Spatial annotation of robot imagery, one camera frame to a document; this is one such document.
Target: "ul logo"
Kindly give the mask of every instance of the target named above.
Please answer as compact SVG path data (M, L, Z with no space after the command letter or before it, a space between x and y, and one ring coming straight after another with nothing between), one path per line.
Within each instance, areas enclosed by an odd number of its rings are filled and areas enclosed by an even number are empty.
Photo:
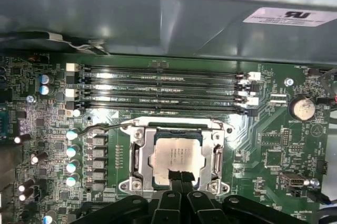
M285 17L293 17L293 18L301 18L301 19L305 19L309 15L310 13L296 12L296 11L288 11L285 13Z

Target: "motherboard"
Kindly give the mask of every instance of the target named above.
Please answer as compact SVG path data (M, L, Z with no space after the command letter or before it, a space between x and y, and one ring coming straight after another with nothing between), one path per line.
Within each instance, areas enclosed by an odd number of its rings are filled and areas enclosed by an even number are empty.
M20 51L0 59L3 223L66 224L131 194L150 200L168 188L168 170L192 172L195 189L220 201L241 195L308 222L319 208L328 67Z

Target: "black cable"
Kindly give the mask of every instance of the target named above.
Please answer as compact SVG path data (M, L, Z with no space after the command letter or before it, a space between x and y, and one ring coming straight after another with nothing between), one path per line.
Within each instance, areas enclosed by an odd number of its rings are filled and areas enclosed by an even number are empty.
M89 133L90 131L94 129L101 129L104 131L108 131L113 128L120 128L120 127L127 127L127 126L133 126L134 123L124 123L124 124L116 124L116 125L109 125L109 124L95 124L89 127L86 127L84 130L77 133L78 137L84 136L85 134Z
M327 208L323 208L320 209L316 212L316 214L314 215L314 221L313 223L320 223L320 219L323 216L337 216L337 207L327 207Z
M328 82L326 81L327 77L330 77L332 74L337 73L337 68L328 70L322 76L319 77L322 87L330 94L330 96L335 97L336 93L329 87Z
M319 220L319 224L330 224L337 221L337 216L326 216Z

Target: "sticker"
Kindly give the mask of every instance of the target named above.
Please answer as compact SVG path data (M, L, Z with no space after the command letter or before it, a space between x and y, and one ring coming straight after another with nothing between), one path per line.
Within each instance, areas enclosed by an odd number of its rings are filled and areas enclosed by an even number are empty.
M261 7L243 22L317 27L335 19L337 12Z

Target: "cpu socket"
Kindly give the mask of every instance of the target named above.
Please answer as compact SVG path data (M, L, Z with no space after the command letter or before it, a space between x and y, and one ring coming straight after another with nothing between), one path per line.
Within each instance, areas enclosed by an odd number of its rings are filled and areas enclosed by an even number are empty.
M222 195L230 186L221 182L223 144L234 128L219 120L139 117L123 122L130 135L130 177L120 191L151 197L170 187L168 171L192 172L194 189Z

